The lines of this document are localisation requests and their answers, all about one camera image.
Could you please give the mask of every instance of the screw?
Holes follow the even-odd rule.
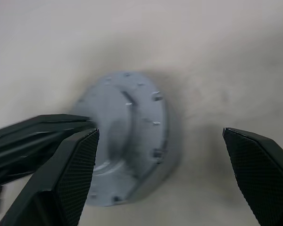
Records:
[[[162,95],[159,91],[152,93],[152,100],[153,101],[159,101],[159,100],[162,100],[162,99],[163,99],[163,97],[162,97]]]
[[[153,126],[159,126],[160,122],[159,121],[153,121],[152,124],[153,124]]]

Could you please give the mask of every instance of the round gray part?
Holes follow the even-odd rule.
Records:
[[[179,120],[160,90],[141,73],[117,72],[101,78],[71,114],[92,118],[100,129],[89,205],[141,199],[179,161]]]

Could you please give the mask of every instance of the flange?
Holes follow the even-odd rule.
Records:
[[[143,198],[179,161],[180,123],[160,90],[141,73],[117,72],[101,78],[71,114],[92,118],[100,129],[89,205]]]

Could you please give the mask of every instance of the bolt hole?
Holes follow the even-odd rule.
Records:
[[[91,197],[92,199],[96,199],[96,198],[97,198],[97,194],[96,194],[95,192],[92,192],[91,195],[90,195],[90,197]]]
[[[137,174],[133,174],[132,177],[133,177],[134,179],[138,179],[138,178],[139,178]]]
[[[118,196],[114,196],[113,198],[112,198],[112,200],[113,200],[113,202],[120,202],[122,199],[120,198],[120,197],[118,197]]]
[[[155,159],[157,164],[160,164],[164,159],[165,152],[161,149],[155,148],[152,153],[152,157]]]

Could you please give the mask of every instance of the white surface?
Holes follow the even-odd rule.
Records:
[[[283,147],[283,0],[0,0],[0,127],[67,112],[119,70],[148,73],[169,96],[184,158],[147,199],[86,206],[80,226],[257,226],[221,133]],[[3,210],[24,183],[8,187]]]

